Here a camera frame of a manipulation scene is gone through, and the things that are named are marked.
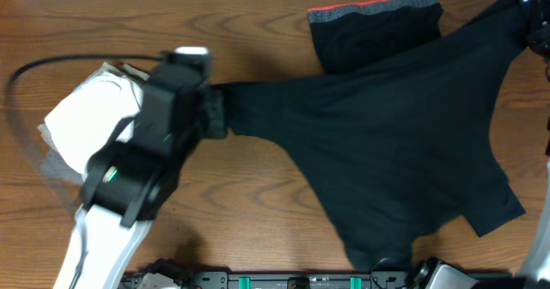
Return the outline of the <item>black shorts red waistband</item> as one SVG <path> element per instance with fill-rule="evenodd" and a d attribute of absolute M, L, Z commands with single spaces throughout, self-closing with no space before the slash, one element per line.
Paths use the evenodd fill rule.
<path fill-rule="evenodd" d="M 367 64 L 441 37 L 439 0 L 375 0 L 308 10 L 316 55 L 327 74 Z"/>

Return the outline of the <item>black t-shirt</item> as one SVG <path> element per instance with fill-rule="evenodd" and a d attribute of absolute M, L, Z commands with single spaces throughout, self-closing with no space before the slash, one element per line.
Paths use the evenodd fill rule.
<path fill-rule="evenodd" d="M 498 92 L 530 8 L 497 0 L 455 32 L 346 73 L 220 86 L 233 133 L 302 171 L 362 271 L 407 267 L 412 245 L 463 216 L 484 236 L 524 214 L 495 159 Z"/>

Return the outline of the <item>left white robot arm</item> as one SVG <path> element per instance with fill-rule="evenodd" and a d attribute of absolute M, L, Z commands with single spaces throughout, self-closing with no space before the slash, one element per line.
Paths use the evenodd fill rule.
<path fill-rule="evenodd" d="M 88 161 L 55 287 L 117 287 L 199 141 L 226 133 L 220 92 L 148 87 L 140 111 Z"/>

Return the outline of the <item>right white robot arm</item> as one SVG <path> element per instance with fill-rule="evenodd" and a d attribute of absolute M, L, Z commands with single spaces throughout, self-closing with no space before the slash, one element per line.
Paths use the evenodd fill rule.
<path fill-rule="evenodd" d="M 522 0 L 534 15 L 529 48 L 549 62 L 549 0 Z M 420 263 L 406 280 L 406 289 L 546 289 L 549 287 L 549 199 L 545 199 L 535 240 L 514 276 L 468 274 L 432 257 Z"/>

